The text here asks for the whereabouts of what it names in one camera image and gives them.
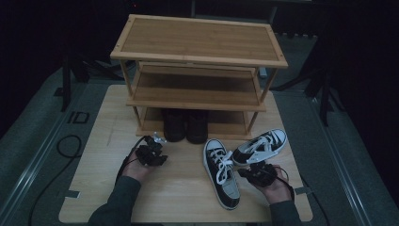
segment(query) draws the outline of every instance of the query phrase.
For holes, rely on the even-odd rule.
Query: white shoelace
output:
[[[227,171],[229,169],[229,166],[232,165],[232,161],[230,160],[232,151],[228,151],[227,154],[221,154],[223,153],[221,150],[222,149],[214,149],[214,151],[211,152],[210,154],[210,156],[214,158],[214,161],[219,168],[219,171],[217,172],[216,175],[216,181],[219,185],[223,185],[226,182],[228,178]]]
[[[270,134],[273,137],[271,136],[259,137],[258,141],[256,141],[255,143],[253,143],[251,146],[247,147],[244,150],[244,153],[254,153],[261,145],[264,145],[264,150],[266,152],[272,151],[271,149],[272,149],[273,140],[279,140],[279,138],[275,133],[273,133],[273,131],[270,132]]]

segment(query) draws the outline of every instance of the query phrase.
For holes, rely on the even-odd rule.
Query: sneaker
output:
[[[177,142],[185,138],[184,110],[174,108],[162,109],[164,118],[164,136],[169,142]]]
[[[236,166],[247,166],[271,158],[279,153],[287,142],[287,135],[280,129],[266,133],[240,145],[232,154]]]
[[[186,138],[193,144],[204,143],[208,139],[208,111],[188,110]]]
[[[231,155],[232,151],[226,152],[223,144],[217,139],[208,140],[203,149],[203,166],[211,178],[220,204],[227,210],[235,209],[240,202]]]

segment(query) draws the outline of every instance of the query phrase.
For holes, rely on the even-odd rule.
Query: gray sleeve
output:
[[[302,225],[293,201],[278,202],[270,205],[273,226]]]
[[[106,204],[91,215],[88,225],[130,226],[133,206],[141,184],[134,178],[121,176]]]

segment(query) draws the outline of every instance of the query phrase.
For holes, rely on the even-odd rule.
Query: wooden panel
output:
[[[265,111],[250,70],[142,66],[127,105]]]
[[[288,66],[269,24],[130,15],[122,35],[113,58]]]

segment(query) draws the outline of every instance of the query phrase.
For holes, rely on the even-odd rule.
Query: shoe rack shelf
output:
[[[288,66],[268,24],[143,15],[130,15],[111,57],[138,136],[162,134],[161,108],[184,108],[209,110],[208,137],[250,139],[278,68]],[[133,81],[125,60],[136,61]],[[259,67],[272,69],[264,90]]]

